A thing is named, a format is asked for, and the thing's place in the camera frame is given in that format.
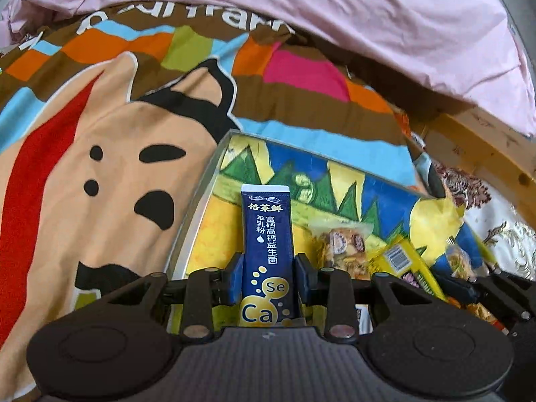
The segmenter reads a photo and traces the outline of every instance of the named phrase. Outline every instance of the red stripe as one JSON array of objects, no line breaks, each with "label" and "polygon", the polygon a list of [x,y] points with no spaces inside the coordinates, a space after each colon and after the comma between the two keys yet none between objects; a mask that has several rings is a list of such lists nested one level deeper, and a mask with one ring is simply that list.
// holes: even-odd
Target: red stripe
[{"label": "red stripe", "polygon": [[73,143],[78,120],[97,78],[26,138],[13,165],[0,230],[0,347],[26,303],[26,277],[36,249],[45,184]]}]

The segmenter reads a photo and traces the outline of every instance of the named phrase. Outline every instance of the light blue stripe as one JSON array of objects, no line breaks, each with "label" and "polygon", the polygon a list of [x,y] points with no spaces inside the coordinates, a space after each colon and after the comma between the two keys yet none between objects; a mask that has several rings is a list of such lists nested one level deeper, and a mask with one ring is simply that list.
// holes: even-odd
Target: light blue stripe
[{"label": "light blue stripe", "polygon": [[210,54],[211,56],[218,56],[220,58],[220,66],[225,69],[227,74],[231,74],[234,59],[237,56],[238,50],[248,40],[248,36],[248,33],[244,33],[229,42],[220,41],[218,39],[212,41],[212,50]]},{"label": "light blue stripe", "polygon": [[30,88],[17,90],[0,112],[0,154],[24,136],[44,105]]},{"label": "light blue stripe", "polygon": [[44,55],[53,56],[62,48],[47,41],[39,41],[36,45],[34,45],[33,49],[37,50],[39,53],[43,53]]},{"label": "light blue stripe", "polygon": [[99,22],[93,28],[106,33],[107,35],[119,36],[126,41],[134,41],[142,36],[153,36],[157,33],[173,34],[175,32],[175,28],[170,25],[159,25],[158,27],[146,30],[134,30],[127,25],[119,24],[111,19]]},{"label": "light blue stripe", "polygon": [[277,121],[256,122],[238,118],[247,133],[278,140],[339,160],[403,186],[415,186],[415,169],[406,146],[363,141],[325,130],[289,127]]}]

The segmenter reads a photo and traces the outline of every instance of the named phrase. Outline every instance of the yellow bubble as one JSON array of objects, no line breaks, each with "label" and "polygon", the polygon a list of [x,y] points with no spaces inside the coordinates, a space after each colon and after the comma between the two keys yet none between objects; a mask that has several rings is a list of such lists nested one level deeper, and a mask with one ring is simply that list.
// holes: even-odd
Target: yellow bubble
[{"label": "yellow bubble", "polygon": [[277,309],[269,299],[250,295],[240,304],[240,326],[269,327],[274,326],[277,319]]},{"label": "yellow bubble", "polygon": [[267,298],[281,299],[288,293],[288,281],[279,276],[271,276],[263,281],[262,290]]}]

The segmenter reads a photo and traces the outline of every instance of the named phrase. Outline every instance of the pink fabric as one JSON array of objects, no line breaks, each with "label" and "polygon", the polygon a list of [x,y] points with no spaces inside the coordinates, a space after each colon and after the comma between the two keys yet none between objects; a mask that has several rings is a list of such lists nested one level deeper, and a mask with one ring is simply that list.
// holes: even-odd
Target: pink fabric
[{"label": "pink fabric", "polygon": [[350,100],[344,78],[333,64],[325,60],[309,60],[284,50],[272,55],[264,70],[264,82],[290,84],[341,101]]},{"label": "pink fabric", "polygon": [[[12,0],[0,47],[25,31],[130,0]],[[499,0],[168,0],[233,5],[299,26],[536,134],[534,89]]]}]

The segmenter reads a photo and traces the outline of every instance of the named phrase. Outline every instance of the dog eye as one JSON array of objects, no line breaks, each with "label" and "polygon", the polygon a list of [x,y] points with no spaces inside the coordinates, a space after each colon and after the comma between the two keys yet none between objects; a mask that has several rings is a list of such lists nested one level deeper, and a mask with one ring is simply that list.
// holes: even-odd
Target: dog eye
[{"label": "dog eye", "polygon": [[142,163],[156,163],[178,160],[185,155],[186,151],[178,146],[160,143],[157,145],[149,145],[142,149],[138,158]]}]

